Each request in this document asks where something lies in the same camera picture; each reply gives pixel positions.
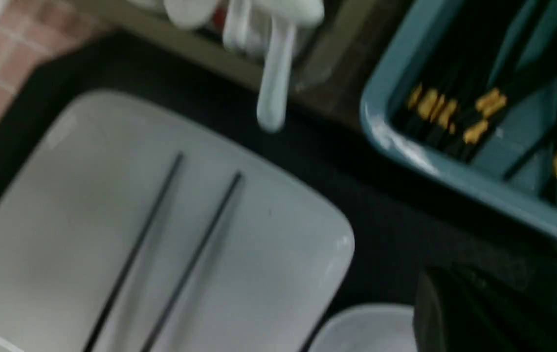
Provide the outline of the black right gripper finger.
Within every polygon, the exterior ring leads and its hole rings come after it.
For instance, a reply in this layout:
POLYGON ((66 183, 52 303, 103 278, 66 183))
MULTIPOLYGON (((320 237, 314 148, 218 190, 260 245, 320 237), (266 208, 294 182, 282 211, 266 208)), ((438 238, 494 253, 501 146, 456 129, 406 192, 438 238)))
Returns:
POLYGON ((557 352, 557 314, 484 270, 422 270, 413 314, 419 352, 557 352))

